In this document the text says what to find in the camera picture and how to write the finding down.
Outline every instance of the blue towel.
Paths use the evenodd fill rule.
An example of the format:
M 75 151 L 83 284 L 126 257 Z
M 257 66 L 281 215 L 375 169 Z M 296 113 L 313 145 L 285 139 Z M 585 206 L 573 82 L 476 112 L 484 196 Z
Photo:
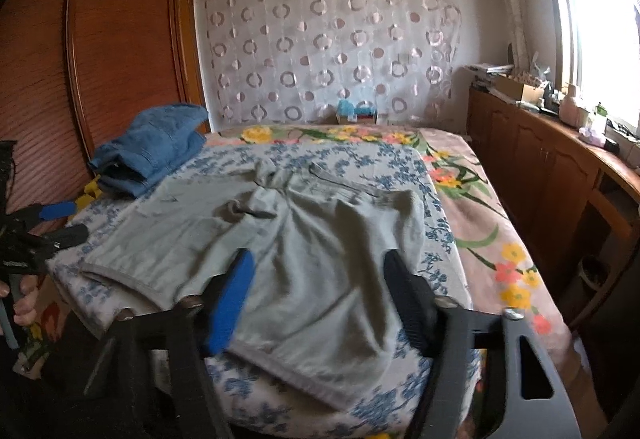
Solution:
M 105 191 L 140 197 L 193 158 L 205 138 L 194 130 L 207 117 L 201 106 L 178 103 L 140 112 L 123 136 L 101 145 L 89 165 Z
M 89 165 L 98 174 L 114 164 L 124 165 L 148 179 L 187 152 L 190 135 L 205 119 L 207 109 L 195 104 L 148 108 L 124 135 L 99 146 Z
M 132 172 L 130 168 L 114 164 L 108 167 L 104 174 L 100 176 L 98 186 L 105 192 L 126 193 L 133 198 L 143 196 L 167 175 L 175 172 L 189 159 L 196 157 L 200 149 L 202 149 L 204 141 L 204 136 L 197 132 L 192 132 L 186 152 L 176 156 L 174 161 L 157 170 L 148 179 L 144 179 L 139 174 Z

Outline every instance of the window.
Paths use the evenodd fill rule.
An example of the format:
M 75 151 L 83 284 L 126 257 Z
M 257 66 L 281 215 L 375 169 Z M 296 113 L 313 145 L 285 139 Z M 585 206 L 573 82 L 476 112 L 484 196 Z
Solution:
M 640 0 L 563 1 L 563 76 L 580 86 L 589 107 L 601 102 L 610 118 L 640 134 Z

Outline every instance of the metal screw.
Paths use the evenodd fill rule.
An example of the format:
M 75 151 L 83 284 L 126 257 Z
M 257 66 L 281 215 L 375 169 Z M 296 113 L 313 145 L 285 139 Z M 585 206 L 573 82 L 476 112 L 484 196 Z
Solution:
M 191 294 L 182 298 L 178 303 L 185 309 L 193 309 L 194 307 L 200 307 L 202 305 L 202 300 L 198 295 Z
M 116 314 L 116 320 L 119 322 L 126 322 L 127 320 L 135 318 L 135 316 L 136 315 L 130 308 L 125 307 L 124 309 L 120 310 L 118 314 Z
M 507 317 L 509 320 L 522 320 L 524 318 L 524 313 L 520 309 L 516 309 L 515 307 L 505 307 L 502 310 L 502 314 Z
M 450 296 L 436 296 L 433 302 L 441 309 L 454 309 L 460 306 L 457 300 Z

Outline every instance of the yellow flower pattern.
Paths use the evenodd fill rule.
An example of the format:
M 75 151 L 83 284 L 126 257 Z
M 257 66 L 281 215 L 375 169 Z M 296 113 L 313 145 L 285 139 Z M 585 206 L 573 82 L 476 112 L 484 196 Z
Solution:
M 531 293 L 516 284 L 510 284 L 500 293 L 500 299 L 508 306 L 518 309 L 529 309 L 531 307 Z
M 540 275 L 536 271 L 529 269 L 523 273 L 522 281 L 530 288 L 535 289 L 540 285 Z
M 448 188 L 458 188 L 459 186 L 462 186 L 462 183 L 460 181 L 458 181 L 452 175 L 452 176 L 449 176 L 449 177 L 445 177 L 441 181 L 438 181 L 437 185 L 438 186 L 446 186 Z
M 527 254 L 517 242 L 502 246 L 502 257 L 509 262 L 518 263 L 527 259 Z
M 273 133 L 268 126 L 252 126 L 242 132 L 242 139 L 247 143 L 270 143 L 272 138 Z
M 402 132 L 394 132 L 391 134 L 392 137 L 395 137 L 400 144 L 409 144 L 411 143 L 411 137 L 403 134 Z

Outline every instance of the human hand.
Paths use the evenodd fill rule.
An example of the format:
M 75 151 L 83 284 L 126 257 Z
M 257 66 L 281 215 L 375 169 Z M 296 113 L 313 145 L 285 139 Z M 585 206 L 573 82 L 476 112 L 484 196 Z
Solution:
M 20 280 L 20 291 L 24 295 L 14 304 L 14 322 L 20 326 L 28 327 L 36 319 L 34 309 L 38 299 L 38 277 L 35 275 L 25 275 Z M 9 286 L 0 282 L 0 298 L 5 298 L 9 294 Z

